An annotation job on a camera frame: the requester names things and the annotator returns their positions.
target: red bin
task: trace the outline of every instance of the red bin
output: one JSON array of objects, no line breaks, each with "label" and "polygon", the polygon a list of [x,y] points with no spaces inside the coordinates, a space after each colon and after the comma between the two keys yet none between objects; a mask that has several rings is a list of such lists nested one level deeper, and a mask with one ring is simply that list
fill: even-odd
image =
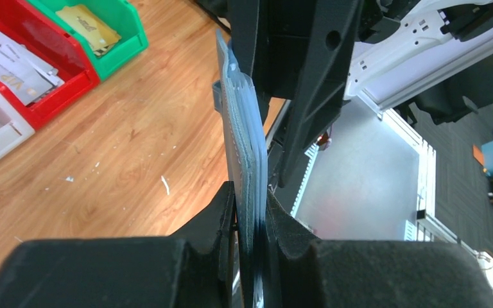
[{"label": "red bin", "polygon": [[65,81],[28,106],[0,82],[0,93],[34,129],[43,127],[100,83],[78,41],[25,0],[0,0],[0,31],[57,68],[58,76]]}]

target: orange object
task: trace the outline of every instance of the orange object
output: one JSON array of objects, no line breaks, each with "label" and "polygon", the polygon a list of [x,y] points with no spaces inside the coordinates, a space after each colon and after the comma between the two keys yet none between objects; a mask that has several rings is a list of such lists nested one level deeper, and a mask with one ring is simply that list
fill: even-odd
[{"label": "orange object", "polygon": [[473,146],[473,157],[482,165],[485,165],[485,157],[483,156],[483,152],[479,150],[477,146]]}]

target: wood grain surface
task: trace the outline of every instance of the wood grain surface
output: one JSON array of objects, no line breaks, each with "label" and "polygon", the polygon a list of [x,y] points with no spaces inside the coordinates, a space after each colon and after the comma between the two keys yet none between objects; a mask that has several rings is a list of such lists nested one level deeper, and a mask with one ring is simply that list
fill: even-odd
[{"label": "wood grain surface", "polygon": [[170,234],[227,179],[216,26],[189,0],[131,2],[149,48],[0,160],[0,265],[29,239]]}]

